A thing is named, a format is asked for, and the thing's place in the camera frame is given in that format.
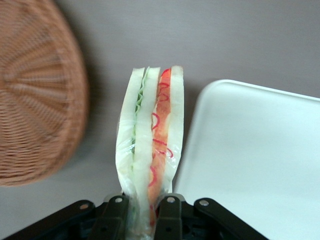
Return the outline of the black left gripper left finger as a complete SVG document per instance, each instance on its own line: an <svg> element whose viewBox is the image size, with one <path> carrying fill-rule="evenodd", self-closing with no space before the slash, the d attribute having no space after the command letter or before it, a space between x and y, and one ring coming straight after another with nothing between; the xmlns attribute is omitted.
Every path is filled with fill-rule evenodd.
<svg viewBox="0 0 320 240"><path fill-rule="evenodd" d="M7 240L123 240L129 198L111 195L100 206L76 201L9 235Z"/></svg>

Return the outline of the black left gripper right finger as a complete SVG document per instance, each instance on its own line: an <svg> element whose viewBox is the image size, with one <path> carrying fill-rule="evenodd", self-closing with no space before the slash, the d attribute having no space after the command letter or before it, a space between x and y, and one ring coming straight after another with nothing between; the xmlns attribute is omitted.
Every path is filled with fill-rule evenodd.
<svg viewBox="0 0 320 240"><path fill-rule="evenodd" d="M193 205L181 194L166 195L158 206L155 240L266 240L267 237L211 198Z"/></svg>

